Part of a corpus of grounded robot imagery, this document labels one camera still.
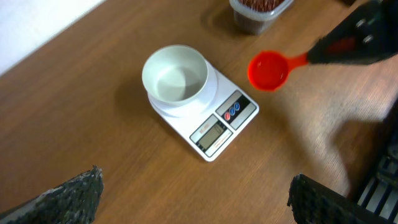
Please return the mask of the red measuring scoop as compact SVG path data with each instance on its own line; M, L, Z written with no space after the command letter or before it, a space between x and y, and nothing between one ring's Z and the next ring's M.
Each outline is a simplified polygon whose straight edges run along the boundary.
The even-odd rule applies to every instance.
M262 51L248 65L248 80L257 90L276 91L296 68L309 64L308 53L286 57L276 51Z

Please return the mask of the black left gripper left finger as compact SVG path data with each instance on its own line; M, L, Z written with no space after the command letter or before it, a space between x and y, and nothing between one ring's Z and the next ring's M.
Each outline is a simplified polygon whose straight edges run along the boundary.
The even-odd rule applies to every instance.
M104 190L93 166L37 197L1 213L1 223L93 223Z

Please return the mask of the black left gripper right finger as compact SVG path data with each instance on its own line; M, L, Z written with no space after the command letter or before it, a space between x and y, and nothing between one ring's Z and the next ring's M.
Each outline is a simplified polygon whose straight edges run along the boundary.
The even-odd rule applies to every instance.
M389 223L303 174L292 179L287 205L298 224Z

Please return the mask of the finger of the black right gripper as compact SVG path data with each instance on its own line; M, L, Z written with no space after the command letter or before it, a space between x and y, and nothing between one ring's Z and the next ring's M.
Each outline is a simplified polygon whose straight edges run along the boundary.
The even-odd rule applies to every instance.
M307 54L312 64L370 65L397 55L397 0L358 6Z

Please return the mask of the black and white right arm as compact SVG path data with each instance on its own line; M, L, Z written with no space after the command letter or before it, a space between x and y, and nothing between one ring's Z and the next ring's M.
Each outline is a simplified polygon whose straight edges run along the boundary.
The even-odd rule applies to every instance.
M397 56L397 0L368 1L357 7L328 35L312 47L307 60L312 64L370 65ZM373 180L361 204L369 205L377 185L386 186L374 214L386 208L388 197L397 192L397 103L389 118L390 129L372 165L366 182Z

